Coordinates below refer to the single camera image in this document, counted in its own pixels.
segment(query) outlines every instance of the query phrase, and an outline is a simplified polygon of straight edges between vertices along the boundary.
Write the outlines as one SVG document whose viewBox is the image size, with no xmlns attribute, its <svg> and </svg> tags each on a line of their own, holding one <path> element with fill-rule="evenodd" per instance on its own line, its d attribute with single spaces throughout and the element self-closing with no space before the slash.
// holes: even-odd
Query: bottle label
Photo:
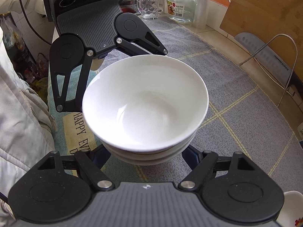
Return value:
<svg viewBox="0 0 303 227">
<path fill-rule="evenodd" d="M 182 3 L 174 3 L 169 0 L 166 0 L 167 8 L 170 15 L 174 15 L 177 17 L 183 17 L 184 14 L 184 4 Z"/>
</svg>

